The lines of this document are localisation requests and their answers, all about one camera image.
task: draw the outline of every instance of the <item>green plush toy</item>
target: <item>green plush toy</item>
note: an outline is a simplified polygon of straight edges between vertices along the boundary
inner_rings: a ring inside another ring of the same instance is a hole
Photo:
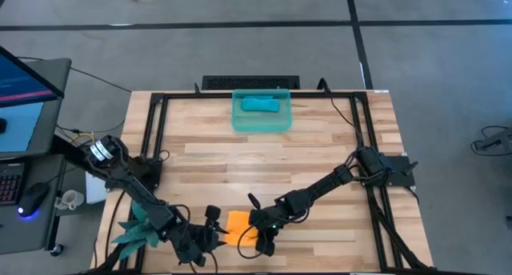
[[[137,220],[119,222],[125,233],[112,240],[112,243],[128,243],[121,251],[119,260],[129,257],[135,250],[146,243],[149,243],[151,247],[156,247],[159,242],[158,235],[153,226],[151,226],[146,211],[135,201],[131,203],[131,210]]]

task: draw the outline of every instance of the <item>yellow object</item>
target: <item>yellow object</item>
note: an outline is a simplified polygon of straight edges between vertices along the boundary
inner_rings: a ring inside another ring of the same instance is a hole
[[[228,245],[236,246],[238,239],[244,231],[249,228],[249,212],[243,211],[230,211],[227,215],[226,231],[229,234],[224,236],[224,241]],[[258,230],[251,228],[242,237],[240,246],[256,246],[256,240],[258,239]]]
[[[77,140],[79,138],[82,138],[82,137],[85,137],[85,136],[89,137],[93,141],[93,143],[95,142],[93,134],[83,133],[83,134],[78,134],[75,137],[71,138],[71,142],[70,143],[73,144],[73,142],[75,140]]]

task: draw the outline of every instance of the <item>monitor screen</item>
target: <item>monitor screen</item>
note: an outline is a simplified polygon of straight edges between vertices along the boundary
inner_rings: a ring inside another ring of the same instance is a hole
[[[43,102],[58,97],[46,80],[9,55],[0,54],[0,106]]]

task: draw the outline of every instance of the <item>white mug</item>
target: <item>white mug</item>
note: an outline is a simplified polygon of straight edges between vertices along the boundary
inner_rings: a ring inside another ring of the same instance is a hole
[[[62,198],[57,197],[55,200],[55,207],[60,210],[70,209],[75,210],[84,202],[84,196],[82,193],[74,190],[67,190]]]

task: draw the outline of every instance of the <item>teal plastic tray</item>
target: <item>teal plastic tray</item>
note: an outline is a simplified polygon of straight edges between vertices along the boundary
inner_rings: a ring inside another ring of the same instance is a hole
[[[272,96],[279,101],[279,111],[244,111],[242,99],[246,96]],[[291,118],[289,90],[233,90],[231,125],[237,132],[285,132],[291,127]]]

